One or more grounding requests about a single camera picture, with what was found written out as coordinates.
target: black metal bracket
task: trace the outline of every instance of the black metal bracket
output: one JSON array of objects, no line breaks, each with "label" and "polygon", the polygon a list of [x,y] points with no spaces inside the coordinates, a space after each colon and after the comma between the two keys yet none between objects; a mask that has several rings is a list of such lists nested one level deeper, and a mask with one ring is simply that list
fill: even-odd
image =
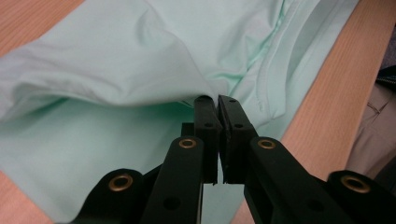
[{"label": "black metal bracket", "polygon": [[117,170],[100,180],[72,223],[200,223],[203,184],[244,184],[256,223],[396,223],[396,199],[364,175],[310,175],[277,140],[259,137],[235,99],[195,100],[194,123],[162,165],[145,175]]}]

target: wooden surface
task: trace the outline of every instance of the wooden surface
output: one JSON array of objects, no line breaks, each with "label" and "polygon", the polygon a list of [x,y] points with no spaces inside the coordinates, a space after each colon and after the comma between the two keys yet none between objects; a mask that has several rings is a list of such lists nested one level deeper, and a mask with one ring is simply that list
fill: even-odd
[{"label": "wooden surface", "polygon": [[[0,56],[44,34],[81,0],[0,1]],[[343,169],[396,22],[396,1],[361,0],[282,142],[313,175]],[[50,220],[0,173],[1,223]],[[233,223],[253,223],[246,204]]]}]

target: folded cloth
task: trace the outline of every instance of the folded cloth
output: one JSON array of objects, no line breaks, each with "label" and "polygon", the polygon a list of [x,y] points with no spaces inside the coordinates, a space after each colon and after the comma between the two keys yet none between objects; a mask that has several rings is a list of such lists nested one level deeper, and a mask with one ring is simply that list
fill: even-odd
[{"label": "folded cloth", "polygon": [[[236,98],[280,138],[356,4],[86,1],[0,58],[0,167],[66,222],[109,171],[162,163],[199,95]],[[242,198],[205,187],[203,222],[228,223]]]}]

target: wood grain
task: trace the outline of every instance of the wood grain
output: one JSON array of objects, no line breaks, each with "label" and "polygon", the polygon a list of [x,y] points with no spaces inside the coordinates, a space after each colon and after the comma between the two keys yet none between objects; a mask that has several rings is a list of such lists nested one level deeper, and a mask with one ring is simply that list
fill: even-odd
[{"label": "wood grain", "polygon": [[[82,0],[0,1],[0,56],[43,35]],[[361,0],[282,142],[313,175],[343,169],[396,21],[396,1]],[[50,223],[0,173],[0,222]],[[253,223],[244,202],[233,223]]]}]

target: light green cloth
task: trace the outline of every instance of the light green cloth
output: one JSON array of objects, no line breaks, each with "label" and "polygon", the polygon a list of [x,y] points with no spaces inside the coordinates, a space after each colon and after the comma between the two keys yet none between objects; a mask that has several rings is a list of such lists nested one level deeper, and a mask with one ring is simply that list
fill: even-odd
[{"label": "light green cloth", "polygon": [[[356,3],[87,1],[0,58],[0,167],[65,222],[106,173],[161,164],[200,95],[280,138]],[[228,223],[242,189],[205,186],[203,223]]]}]

